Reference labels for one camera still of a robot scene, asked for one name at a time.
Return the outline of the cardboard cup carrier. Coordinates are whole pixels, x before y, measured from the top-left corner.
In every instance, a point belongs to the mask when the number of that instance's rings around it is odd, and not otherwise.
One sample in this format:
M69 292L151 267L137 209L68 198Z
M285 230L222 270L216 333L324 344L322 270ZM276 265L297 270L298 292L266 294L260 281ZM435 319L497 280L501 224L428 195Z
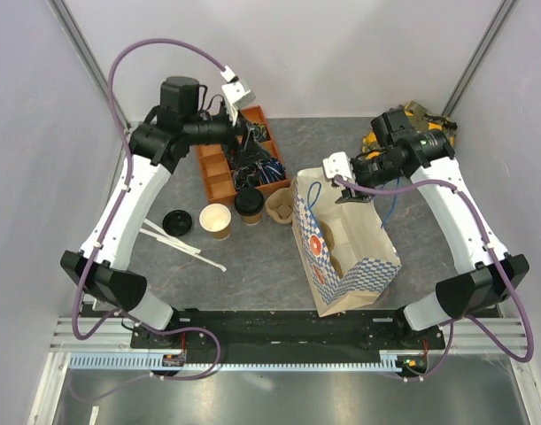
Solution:
M268 216L278 224L289 225L293 221L294 189L278 189L270 195L265 208Z
M336 246L333 231L332 231L331 227L326 222L324 222L322 220L318 221L318 225L320 227L324 242L328 247L329 258L330 258L331 265L333 266L334 270L336 271L337 276L338 277L343 277L344 272L342 270L340 262L333 255L333 250L334 250L334 248Z

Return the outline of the checkered paper takeout bag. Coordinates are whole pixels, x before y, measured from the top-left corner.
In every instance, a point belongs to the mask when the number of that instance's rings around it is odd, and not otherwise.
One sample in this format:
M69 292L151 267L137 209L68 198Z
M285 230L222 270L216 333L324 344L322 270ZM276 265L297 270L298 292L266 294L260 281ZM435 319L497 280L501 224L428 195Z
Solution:
M298 172L292 228L320 317L371 306L397 276L401 262L372 203L338 205L341 190L319 168ZM318 221L332 229L338 277Z

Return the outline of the black plastic cup lid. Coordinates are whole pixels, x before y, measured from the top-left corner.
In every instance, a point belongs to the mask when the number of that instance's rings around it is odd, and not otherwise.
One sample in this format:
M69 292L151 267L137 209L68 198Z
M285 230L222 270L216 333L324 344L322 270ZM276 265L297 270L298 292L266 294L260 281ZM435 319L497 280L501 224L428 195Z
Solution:
M170 236L184 236L193 228L193 219L184 210L172 210L163 218L162 228Z

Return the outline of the paper cup front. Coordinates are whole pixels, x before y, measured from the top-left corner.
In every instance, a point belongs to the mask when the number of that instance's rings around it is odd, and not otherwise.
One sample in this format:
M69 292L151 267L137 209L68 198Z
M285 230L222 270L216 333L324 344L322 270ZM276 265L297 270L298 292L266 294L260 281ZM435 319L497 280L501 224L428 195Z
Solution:
M262 219L263 210L259 209L256 212L237 211L243 223L249 226L258 224Z

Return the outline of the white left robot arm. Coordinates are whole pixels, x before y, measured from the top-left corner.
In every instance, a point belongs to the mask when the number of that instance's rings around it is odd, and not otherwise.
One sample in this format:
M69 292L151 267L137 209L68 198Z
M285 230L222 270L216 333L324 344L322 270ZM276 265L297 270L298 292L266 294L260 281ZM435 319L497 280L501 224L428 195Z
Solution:
M194 145L218 144L235 167L268 158L249 133L241 110L255 96L234 77L222 87L219 112L211 118L199 109L198 80L172 76L160 86L160 101L134 129L128 140L120 179L94 227L78 251L65 251L60 265L77 286L73 309L83 295L106 302L151 327L151 339L162 348L174 347L181 327L171 321L174 309L129 271L131 253L155 198Z

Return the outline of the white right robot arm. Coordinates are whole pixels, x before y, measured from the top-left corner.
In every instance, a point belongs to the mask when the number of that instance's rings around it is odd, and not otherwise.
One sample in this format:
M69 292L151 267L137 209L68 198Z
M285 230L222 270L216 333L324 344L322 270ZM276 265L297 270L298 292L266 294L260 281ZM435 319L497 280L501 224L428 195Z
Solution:
M398 346L409 349L423 339L425 329L509 299L529 262L510 253L483 218L442 130L417 131L402 109L383 113L371 126L379 153L372 158L333 153L322 162L326 179L342 186L342 201L356 202L381 195L384 183L406 178L437 220L457 271L423 299L398 309L391 334Z

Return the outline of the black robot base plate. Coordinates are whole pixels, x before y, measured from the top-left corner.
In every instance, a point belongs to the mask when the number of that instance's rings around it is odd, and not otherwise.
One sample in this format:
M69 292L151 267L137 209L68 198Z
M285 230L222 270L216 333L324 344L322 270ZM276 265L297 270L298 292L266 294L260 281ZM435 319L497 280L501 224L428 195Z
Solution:
M353 310L320 317L315 311L177 312L169 327L182 335L133 332L133 349L182 348L192 363L221 355L224 364L376 362L382 351L444 349L437 327L406 330L393 310Z

